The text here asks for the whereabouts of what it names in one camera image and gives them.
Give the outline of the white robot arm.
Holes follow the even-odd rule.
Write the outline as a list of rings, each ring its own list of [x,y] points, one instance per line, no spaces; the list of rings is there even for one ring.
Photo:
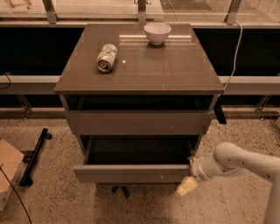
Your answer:
[[[219,143],[213,153],[190,157],[190,174],[184,177],[177,194],[185,196],[199,183],[215,177],[237,176],[244,171],[268,180],[270,188],[263,224],[280,224],[280,158],[244,150],[234,143]]]

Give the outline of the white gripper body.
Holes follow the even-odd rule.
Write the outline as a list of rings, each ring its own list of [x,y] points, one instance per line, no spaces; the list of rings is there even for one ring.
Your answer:
[[[191,165],[190,173],[198,182],[212,179],[216,174],[215,160],[213,157],[196,157],[196,162]]]

